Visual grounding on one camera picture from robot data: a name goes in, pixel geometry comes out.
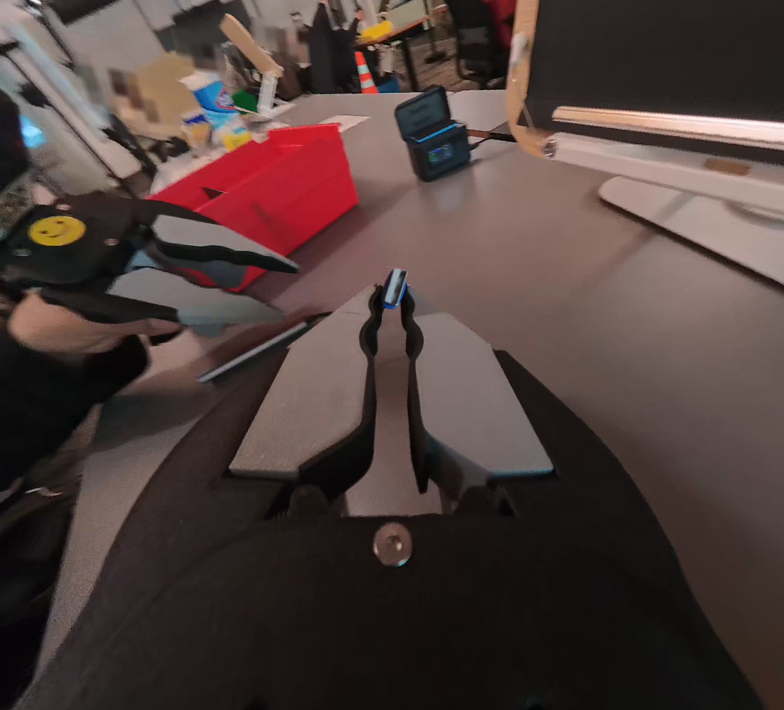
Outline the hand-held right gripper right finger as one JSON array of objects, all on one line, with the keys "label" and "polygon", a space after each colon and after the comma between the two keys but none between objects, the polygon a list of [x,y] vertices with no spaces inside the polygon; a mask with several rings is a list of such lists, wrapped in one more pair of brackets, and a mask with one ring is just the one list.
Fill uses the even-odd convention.
[{"label": "hand-held right gripper right finger", "polygon": [[402,298],[402,326],[420,492],[430,482],[444,493],[464,493],[554,471],[489,343],[412,289]]}]

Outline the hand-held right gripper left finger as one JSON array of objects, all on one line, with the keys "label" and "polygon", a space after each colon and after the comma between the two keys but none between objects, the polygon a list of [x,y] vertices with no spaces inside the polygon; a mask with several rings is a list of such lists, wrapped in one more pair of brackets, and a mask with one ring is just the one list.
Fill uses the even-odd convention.
[{"label": "hand-held right gripper left finger", "polygon": [[238,478],[321,483],[376,414],[378,290],[364,289],[289,348],[230,463]]}]

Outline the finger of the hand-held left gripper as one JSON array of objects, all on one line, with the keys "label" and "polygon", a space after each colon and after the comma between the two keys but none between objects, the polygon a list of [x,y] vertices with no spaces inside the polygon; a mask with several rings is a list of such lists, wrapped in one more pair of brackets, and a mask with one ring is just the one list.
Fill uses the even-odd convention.
[{"label": "finger of the hand-held left gripper", "polygon": [[95,323],[165,321],[207,334],[223,327],[280,321],[280,309],[254,298],[200,287],[176,274],[145,267],[120,276],[105,293],[76,293],[73,310]]},{"label": "finger of the hand-held left gripper", "polygon": [[267,272],[299,274],[290,258],[197,213],[161,210],[149,229],[147,267],[199,287],[242,293]]}]

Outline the grey usb hub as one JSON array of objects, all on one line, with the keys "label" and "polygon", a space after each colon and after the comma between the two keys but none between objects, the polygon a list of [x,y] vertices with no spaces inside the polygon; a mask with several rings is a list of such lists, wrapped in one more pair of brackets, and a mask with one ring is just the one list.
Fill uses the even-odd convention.
[{"label": "grey usb hub", "polygon": [[200,385],[205,385],[210,383],[223,375],[236,370],[246,363],[259,358],[260,356],[266,354],[267,352],[274,351],[280,348],[287,348],[297,339],[301,338],[303,335],[308,333],[313,327],[318,325],[322,320],[328,318],[332,313],[331,312],[324,312],[324,313],[317,313],[315,315],[309,316],[308,318],[296,323],[292,327],[280,332],[270,339],[265,340],[264,342],[260,343],[259,345],[242,352],[241,354],[237,355],[235,358],[223,362],[212,369],[201,373],[195,379]]}]

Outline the red plastic bin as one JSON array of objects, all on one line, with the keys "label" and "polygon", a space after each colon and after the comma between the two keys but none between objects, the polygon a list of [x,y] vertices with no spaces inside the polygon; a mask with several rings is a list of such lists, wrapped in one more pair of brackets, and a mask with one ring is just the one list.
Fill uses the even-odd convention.
[{"label": "red plastic bin", "polygon": [[[208,200],[201,186],[225,191]],[[177,179],[155,200],[291,254],[358,205],[338,123],[281,127]]]}]

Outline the person's left hand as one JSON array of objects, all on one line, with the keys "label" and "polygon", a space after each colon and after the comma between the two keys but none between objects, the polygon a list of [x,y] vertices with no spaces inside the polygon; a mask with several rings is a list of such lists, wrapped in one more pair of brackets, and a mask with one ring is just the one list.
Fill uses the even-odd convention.
[{"label": "person's left hand", "polygon": [[182,326],[160,319],[95,323],[29,292],[14,307],[6,329],[16,342],[35,352],[80,356],[110,351],[128,337],[176,334]]}]

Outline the white wipes canister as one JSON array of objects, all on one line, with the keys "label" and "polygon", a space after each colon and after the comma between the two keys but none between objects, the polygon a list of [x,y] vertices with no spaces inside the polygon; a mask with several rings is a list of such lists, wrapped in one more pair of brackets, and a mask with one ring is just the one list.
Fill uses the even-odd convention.
[{"label": "white wipes canister", "polygon": [[216,72],[196,70],[179,81],[191,92],[202,116],[211,125],[215,144],[232,152],[252,141],[250,130]]}]

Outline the orange traffic cone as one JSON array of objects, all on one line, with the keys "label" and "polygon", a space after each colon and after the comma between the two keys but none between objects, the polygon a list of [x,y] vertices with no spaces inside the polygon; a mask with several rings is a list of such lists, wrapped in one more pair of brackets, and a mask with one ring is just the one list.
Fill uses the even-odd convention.
[{"label": "orange traffic cone", "polygon": [[361,93],[364,95],[378,95],[379,89],[373,79],[370,69],[368,68],[364,53],[361,50],[357,50],[354,53],[354,57]]}]

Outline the blue and black device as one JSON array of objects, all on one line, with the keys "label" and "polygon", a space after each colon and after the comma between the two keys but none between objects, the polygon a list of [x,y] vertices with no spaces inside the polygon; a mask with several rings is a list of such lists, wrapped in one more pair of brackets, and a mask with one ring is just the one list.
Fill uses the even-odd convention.
[{"label": "blue and black device", "polygon": [[444,87],[431,86],[400,103],[394,118],[420,182],[433,182],[470,164],[467,127],[452,118]]}]

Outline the black office chair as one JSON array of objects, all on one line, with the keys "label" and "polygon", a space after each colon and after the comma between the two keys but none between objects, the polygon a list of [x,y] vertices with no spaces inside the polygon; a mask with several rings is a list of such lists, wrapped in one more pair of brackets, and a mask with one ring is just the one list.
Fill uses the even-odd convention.
[{"label": "black office chair", "polygon": [[455,35],[456,70],[481,90],[506,79],[509,50],[504,48],[485,0],[444,0]]}]

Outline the black monitor screen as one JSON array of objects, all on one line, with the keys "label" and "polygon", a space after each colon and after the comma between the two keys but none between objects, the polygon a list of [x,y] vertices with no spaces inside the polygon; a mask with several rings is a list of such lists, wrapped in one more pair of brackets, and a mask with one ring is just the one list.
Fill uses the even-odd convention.
[{"label": "black monitor screen", "polygon": [[783,0],[539,0],[534,127],[782,165],[782,151],[555,123],[559,107],[782,123]]}]

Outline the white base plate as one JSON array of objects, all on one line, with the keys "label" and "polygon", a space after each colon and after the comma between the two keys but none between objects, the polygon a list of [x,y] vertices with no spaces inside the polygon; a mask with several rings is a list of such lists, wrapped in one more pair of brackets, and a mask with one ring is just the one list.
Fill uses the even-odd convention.
[{"label": "white base plate", "polygon": [[782,285],[782,213],[616,176],[601,200],[730,263]]}]

